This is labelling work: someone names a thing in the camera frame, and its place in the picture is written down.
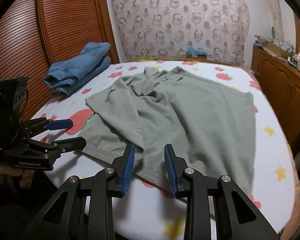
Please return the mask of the person's left hand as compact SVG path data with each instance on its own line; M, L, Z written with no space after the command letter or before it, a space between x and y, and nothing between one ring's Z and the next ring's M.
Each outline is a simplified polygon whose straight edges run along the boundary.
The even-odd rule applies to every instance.
M32 184L33 175L33 170L22 170L7 165L0 165L0 183L2 183L5 178L17 178L21 188L29 188Z

